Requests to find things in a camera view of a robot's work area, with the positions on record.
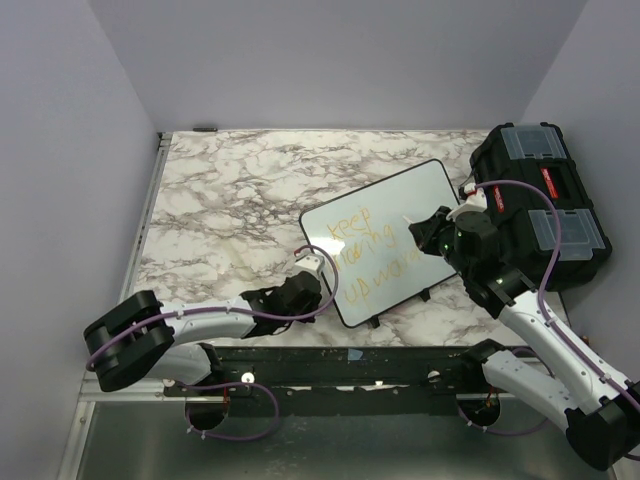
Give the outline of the white whiteboard with black frame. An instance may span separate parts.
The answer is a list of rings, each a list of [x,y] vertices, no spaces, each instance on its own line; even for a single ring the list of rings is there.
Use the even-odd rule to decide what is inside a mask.
[[[458,200],[443,163],[422,162],[299,216],[307,242],[334,260],[339,279],[324,275],[347,328],[365,324],[455,275],[440,257],[422,253],[409,225]]]

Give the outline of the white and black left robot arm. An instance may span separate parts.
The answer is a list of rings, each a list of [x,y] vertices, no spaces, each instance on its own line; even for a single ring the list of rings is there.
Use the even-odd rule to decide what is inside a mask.
[[[321,282],[309,272],[223,302],[163,303],[153,291],[142,290],[86,327],[86,369],[104,392],[149,377],[209,395],[220,387],[222,372],[205,341],[270,336],[294,322],[313,322],[326,308]]]

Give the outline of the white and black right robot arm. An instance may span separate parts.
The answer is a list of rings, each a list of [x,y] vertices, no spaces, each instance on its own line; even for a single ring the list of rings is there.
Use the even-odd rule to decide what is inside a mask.
[[[469,390],[505,390],[561,429],[589,466],[606,471],[639,445],[639,386],[588,347],[539,298],[534,284],[500,255],[499,231],[479,211],[439,208],[409,231],[418,249],[440,256],[468,296],[527,342],[544,374],[504,347],[460,367]]]

